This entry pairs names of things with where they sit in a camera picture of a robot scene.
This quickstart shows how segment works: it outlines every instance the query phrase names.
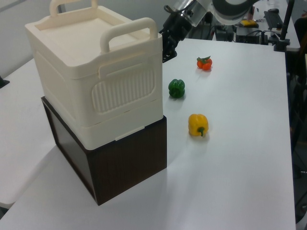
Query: toy vegetable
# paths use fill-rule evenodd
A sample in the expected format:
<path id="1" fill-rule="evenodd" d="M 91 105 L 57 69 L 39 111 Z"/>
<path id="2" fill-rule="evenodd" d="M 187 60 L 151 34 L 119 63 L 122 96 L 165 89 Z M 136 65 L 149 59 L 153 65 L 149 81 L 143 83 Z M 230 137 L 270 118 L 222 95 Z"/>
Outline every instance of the toy vegetable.
<path id="1" fill-rule="evenodd" d="M 183 80 L 173 79 L 168 85 L 169 95 L 174 98 L 180 98 L 185 93 L 185 84 Z"/>
<path id="2" fill-rule="evenodd" d="M 192 114 L 189 117 L 189 133 L 193 136 L 202 136 L 209 129 L 207 118 L 202 114 Z"/>

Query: red tomato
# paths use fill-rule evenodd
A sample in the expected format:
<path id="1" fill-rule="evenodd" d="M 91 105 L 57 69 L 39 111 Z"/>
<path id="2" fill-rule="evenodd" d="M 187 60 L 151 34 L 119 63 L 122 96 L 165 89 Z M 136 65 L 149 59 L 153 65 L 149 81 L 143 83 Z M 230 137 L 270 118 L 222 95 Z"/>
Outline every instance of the red tomato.
<path id="1" fill-rule="evenodd" d="M 197 61 L 197 66 L 198 66 L 198 68 L 202 68 L 202 66 L 203 66 L 203 62 L 202 61 Z"/>
<path id="2" fill-rule="evenodd" d="M 211 69 L 211 64 L 210 63 L 203 64 L 202 69 L 203 70 L 210 70 Z"/>

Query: dark brown box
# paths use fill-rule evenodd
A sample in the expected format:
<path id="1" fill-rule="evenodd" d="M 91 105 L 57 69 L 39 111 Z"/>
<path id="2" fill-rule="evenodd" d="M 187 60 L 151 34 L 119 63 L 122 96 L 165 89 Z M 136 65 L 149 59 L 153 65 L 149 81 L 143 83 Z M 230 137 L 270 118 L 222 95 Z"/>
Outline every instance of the dark brown box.
<path id="1" fill-rule="evenodd" d="M 166 168 L 166 117 L 134 134 L 87 150 L 42 97 L 55 142 L 98 205 Z"/>

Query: white storage box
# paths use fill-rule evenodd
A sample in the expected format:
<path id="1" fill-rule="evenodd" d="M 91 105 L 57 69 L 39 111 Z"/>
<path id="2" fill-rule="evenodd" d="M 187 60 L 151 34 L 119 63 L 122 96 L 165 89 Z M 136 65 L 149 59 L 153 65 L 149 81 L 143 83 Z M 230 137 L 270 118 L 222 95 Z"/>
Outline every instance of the white storage box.
<path id="1" fill-rule="evenodd" d="M 97 6 L 26 25 L 45 97 L 84 147 L 96 149 L 163 118 L 162 36 Z"/>

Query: white table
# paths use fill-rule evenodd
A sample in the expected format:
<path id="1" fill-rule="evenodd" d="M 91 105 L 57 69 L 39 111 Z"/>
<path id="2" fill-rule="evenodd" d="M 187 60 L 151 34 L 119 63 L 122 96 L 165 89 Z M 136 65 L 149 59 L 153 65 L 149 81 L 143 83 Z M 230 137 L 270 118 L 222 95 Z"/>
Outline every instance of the white table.
<path id="1" fill-rule="evenodd" d="M 264 18 L 264 12 L 268 11 L 269 9 L 277 8 L 279 9 L 279 16 L 282 21 L 284 21 L 284 17 L 287 11 L 287 1 L 286 0 L 259 0 L 255 4 L 255 11 L 253 19 L 264 19 L 263 22 L 258 22 L 259 30 L 265 31 L 268 30 L 268 23 Z M 294 51 L 297 52 L 300 49 L 300 44 L 297 39 L 296 31 L 294 28 L 294 22 L 290 19 L 289 26 L 288 26 L 288 33 L 286 34 L 286 39 L 290 39 L 290 45 L 287 46 L 287 51 Z"/>
<path id="2" fill-rule="evenodd" d="M 10 208 L 35 179 L 55 146 L 34 60 L 0 89 L 0 207 Z"/>
<path id="3" fill-rule="evenodd" d="M 97 206 L 55 147 L 0 229 L 294 230 L 284 53 L 192 39 L 177 52 L 163 65 L 167 169 Z M 208 55 L 212 71 L 197 69 Z M 174 78 L 183 99 L 168 95 Z M 204 138 L 188 134 L 192 113 L 209 120 Z"/>

